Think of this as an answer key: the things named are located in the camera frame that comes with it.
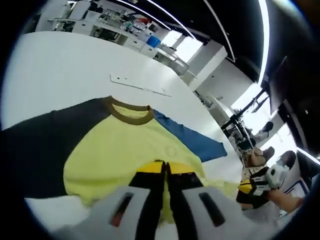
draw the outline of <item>blue sleeve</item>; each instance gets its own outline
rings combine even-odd
[[[178,124],[169,117],[154,110],[154,118],[171,134],[176,136],[191,152],[197,155],[201,162],[227,156],[224,144],[212,140],[182,124]]]

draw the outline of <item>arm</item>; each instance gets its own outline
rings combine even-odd
[[[268,193],[268,199],[288,213],[292,213],[303,203],[303,198],[289,196],[279,189],[271,190]]]

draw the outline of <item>table surface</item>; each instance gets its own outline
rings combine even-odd
[[[84,23],[84,24],[92,24],[92,25],[97,26],[99,28],[108,29],[110,31],[113,31],[113,32],[116,32],[118,34],[124,35],[124,36],[126,36],[128,38],[139,40],[137,36],[127,32],[127,31],[125,31],[123,29],[108,25],[108,24],[100,22],[100,21],[96,21],[96,22],[93,23],[93,22],[89,22],[89,21],[85,21],[85,20],[76,20],[76,19],[70,19],[70,18],[55,18],[52,21],[72,21],[72,22],[81,22],[81,23]]]
[[[172,97],[112,83],[110,74],[166,89]],[[131,49],[77,33],[25,34],[12,53],[2,91],[3,129],[109,95],[133,105],[150,105],[179,124],[222,142],[228,155],[204,163],[206,177],[240,182],[242,165],[236,152],[194,93],[171,68]],[[28,202],[51,231],[63,224],[76,224],[88,214],[76,196]]]

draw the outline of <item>white cabinet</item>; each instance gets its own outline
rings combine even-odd
[[[157,55],[158,51],[154,47],[145,44],[141,48],[140,53],[153,59]]]
[[[92,28],[93,28],[92,23],[84,22],[84,21],[77,21],[74,24],[74,27],[72,29],[73,33],[77,34],[84,34],[90,36]]]
[[[124,42],[123,46],[126,47],[126,48],[130,48],[130,49],[138,49],[138,52],[139,50],[143,47],[144,45],[144,42],[143,41],[140,41],[138,39],[133,39],[133,38],[130,38],[128,37],[126,39],[126,41]]]

